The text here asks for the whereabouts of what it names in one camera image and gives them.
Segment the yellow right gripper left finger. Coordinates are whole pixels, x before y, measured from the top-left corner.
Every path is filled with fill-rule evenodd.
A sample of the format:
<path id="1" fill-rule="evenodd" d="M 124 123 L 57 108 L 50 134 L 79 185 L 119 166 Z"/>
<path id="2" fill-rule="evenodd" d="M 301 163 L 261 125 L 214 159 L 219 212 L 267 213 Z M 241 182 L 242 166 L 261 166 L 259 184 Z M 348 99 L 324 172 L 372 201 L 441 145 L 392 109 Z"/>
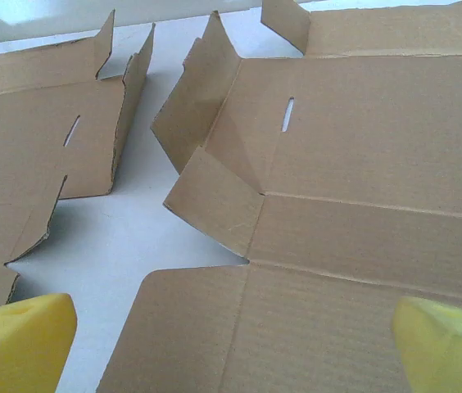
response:
<path id="1" fill-rule="evenodd" d="M 54 392 L 76 328 L 66 293 L 0 306 L 0 392 Z"/>

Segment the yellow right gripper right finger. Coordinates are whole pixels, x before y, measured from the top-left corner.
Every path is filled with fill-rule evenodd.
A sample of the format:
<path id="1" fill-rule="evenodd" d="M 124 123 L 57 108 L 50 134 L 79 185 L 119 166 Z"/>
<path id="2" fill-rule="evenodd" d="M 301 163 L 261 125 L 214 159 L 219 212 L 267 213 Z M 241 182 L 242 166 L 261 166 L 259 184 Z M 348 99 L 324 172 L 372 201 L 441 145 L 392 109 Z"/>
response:
<path id="1" fill-rule="evenodd" d="M 462 309 L 399 299 L 392 333 L 413 392 L 462 392 Z"/>

